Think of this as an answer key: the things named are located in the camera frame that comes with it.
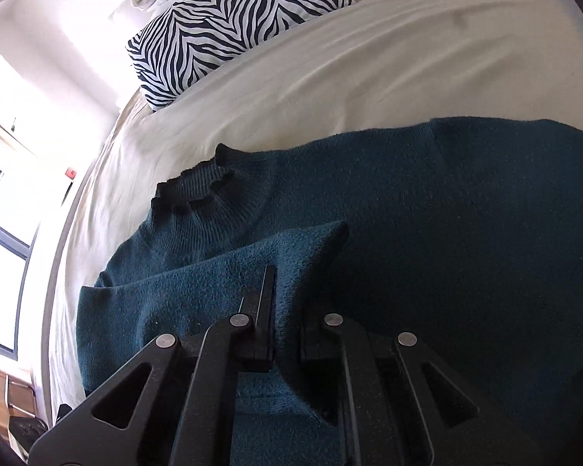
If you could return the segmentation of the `dark teal knit sweater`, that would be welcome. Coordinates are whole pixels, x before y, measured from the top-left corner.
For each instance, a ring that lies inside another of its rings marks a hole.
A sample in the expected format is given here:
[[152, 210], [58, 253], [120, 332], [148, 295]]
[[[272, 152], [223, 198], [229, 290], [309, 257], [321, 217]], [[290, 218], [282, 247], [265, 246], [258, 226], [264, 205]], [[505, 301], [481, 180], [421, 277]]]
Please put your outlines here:
[[333, 464], [330, 394], [303, 327], [411, 331], [537, 443], [583, 465], [583, 132], [434, 119], [212, 159], [162, 182], [80, 293], [92, 392], [159, 334], [201, 334], [277, 270], [275, 367], [239, 383], [235, 460]]

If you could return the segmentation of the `beige bed sheet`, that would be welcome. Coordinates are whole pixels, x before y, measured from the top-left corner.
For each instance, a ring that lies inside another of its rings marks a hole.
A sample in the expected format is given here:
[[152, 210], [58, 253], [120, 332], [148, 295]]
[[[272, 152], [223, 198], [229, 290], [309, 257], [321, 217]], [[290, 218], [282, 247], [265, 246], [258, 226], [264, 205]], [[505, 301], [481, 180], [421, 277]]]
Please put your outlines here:
[[80, 290], [145, 219], [160, 182], [219, 144], [277, 150], [452, 116], [553, 119], [583, 130], [575, 0], [354, 0], [226, 63], [160, 111], [134, 95], [77, 191], [54, 257], [47, 417], [84, 396]]

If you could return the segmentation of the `zebra print pillow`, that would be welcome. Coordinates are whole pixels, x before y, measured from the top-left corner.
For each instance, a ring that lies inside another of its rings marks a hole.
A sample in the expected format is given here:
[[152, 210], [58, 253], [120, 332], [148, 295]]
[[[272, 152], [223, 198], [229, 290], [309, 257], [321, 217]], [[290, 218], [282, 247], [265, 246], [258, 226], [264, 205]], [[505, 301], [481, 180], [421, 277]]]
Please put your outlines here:
[[265, 41], [355, 0], [176, 0], [126, 49], [153, 111]]

